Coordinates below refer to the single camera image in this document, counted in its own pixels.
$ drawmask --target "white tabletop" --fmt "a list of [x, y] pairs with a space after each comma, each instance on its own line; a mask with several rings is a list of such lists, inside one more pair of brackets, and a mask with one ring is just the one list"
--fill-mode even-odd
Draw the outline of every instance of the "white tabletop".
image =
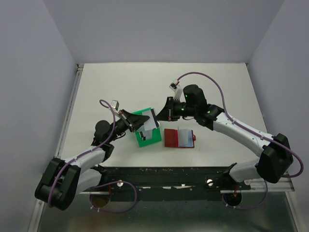
[[[112, 123], [112, 114], [99, 104], [100, 99], [118, 100], [120, 109], [129, 112], [152, 107], [157, 113], [168, 96], [173, 96], [170, 83], [187, 72], [202, 72], [213, 77], [225, 94], [227, 110], [238, 120], [266, 131], [262, 114], [250, 81], [247, 67], [240, 64], [216, 63], [103, 63], [85, 64], [72, 115], [62, 149], [62, 158], [76, 156], [92, 143], [95, 124], [100, 120]], [[199, 75], [184, 77], [180, 85], [197, 84], [208, 103], [222, 106], [217, 87]], [[195, 120], [160, 122], [162, 142], [140, 148], [135, 134], [112, 144], [115, 149], [104, 166], [120, 167], [183, 167], [229, 166], [256, 156], [231, 138], [198, 125]], [[164, 147], [164, 128], [192, 129], [197, 140], [194, 149]]]

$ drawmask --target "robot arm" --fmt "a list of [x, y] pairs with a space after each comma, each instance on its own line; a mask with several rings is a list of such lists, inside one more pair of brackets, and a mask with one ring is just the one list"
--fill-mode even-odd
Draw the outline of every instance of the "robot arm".
[[[101, 181], [104, 182], [104, 168], [95, 165], [104, 162], [111, 156], [114, 146], [110, 144], [110, 142], [118, 139], [119, 136], [123, 135], [128, 129], [134, 132], [149, 119], [148, 116], [134, 115], [125, 110], [117, 112], [117, 116], [120, 119], [116, 122], [112, 135], [112, 124], [109, 124], [105, 120], [96, 124], [94, 140], [90, 148], [87, 149], [91, 150], [89, 154], [78, 159], [76, 157], [62, 160], [53, 158], [49, 162], [35, 190], [35, 197], [37, 199], [48, 202], [54, 180], [65, 165], [67, 165], [67, 167], [62, 172], [61, 177], [56, 183], [56, 187], [52, 191], [52, 206], [61, 210], [68, 208], [76, 194], [90, 187], [97, 186]], [[103, 146], [94, 150], [95, 147], [102, 144], [109, 136], [110, 139]], [[75, 161], [68, 165], [68, 162], [73, 159]]]
[[[210, 130], [223, 133], [237, 142], [249, 148], [257, 157], [256, 160], [232, 164], [223, 174], [221, 181], [225, 185], [231, 186], [236, 182], [242, 182], [246, 179], [263, 178], [270, 183], [277, 183], [293, 162], [292, 154], [271, 143], [274, 140], [287, 148], [289, 147], [288, 139], [278, 134], [273, 136], [268, 133], [254, 129], [234, 117], [229, 117], [224, 109], [219, 106], [208, 104], [203, 90], [197, 85], [189, 85], [183, 89], [185, 102], [180, 102], [177, 85], [175, 81], [171, 84], [174, 86], [177, 98], [168, 97], [167, 102], [161, 112], [156, 116], [161, 121], [177, 121], [180, 117], [193, 116], [197, 123]], [[249, 133], [239, 125], [243, 125], [255, 132], [257, 135]]]

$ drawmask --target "white wall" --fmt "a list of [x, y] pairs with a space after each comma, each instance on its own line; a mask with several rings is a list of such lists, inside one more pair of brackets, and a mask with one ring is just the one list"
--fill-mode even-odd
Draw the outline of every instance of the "white wall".
[[44, 0], [77, 62], [248, 62], [283, 0]]
[[[293, 179], [305, 219], [309, 218], [308, 12], [307, 0], [284, 1], [248, 66], [267, 129], [287, 135], [305, 163], [303, 174]], [[298, 170], [295, 160], [290, 172]]]
[[0, 230], [27, 231], [53, 157], [75, 61], [42, 0], [0, 7]]

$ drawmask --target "metal floor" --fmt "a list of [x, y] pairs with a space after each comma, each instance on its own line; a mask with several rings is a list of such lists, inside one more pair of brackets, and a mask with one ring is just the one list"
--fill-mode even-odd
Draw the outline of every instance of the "metal floor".
[[[258, 203], [263, 193], [243, 194], [241, 206]], [[66, 211], [45, 204], [41, 232], [295, 232], [284, 192], [270, 192], [254, 210], [226, 208], [222, 202], [138, 202], [122, 214], [90, 210], [89, 196], [78, 195]], [[130, 203], [110, 203], [119, 209]]]

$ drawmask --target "green container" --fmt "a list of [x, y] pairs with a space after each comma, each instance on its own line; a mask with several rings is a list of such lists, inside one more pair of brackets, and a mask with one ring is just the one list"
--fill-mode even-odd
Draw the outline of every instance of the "green container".
[[[133, 114], [142, 115], [142, 112], [147, 111], [147, 110], [151, 110], [151, 108], [139, 110], [139, 111], [133, 112]], [[140, 137], [140, 134], [138, 132], [135, 132], [135, 135], [136, 135], [137, 142], [139, 143], [140, 147], [147, 146], [147, 145], [154, 144], [154, 143], [162, 141], [160, 127], [153, 129], [153, 137], [151, 139], [148, 139], [148, 140], [142, 140], [141, 137]]]

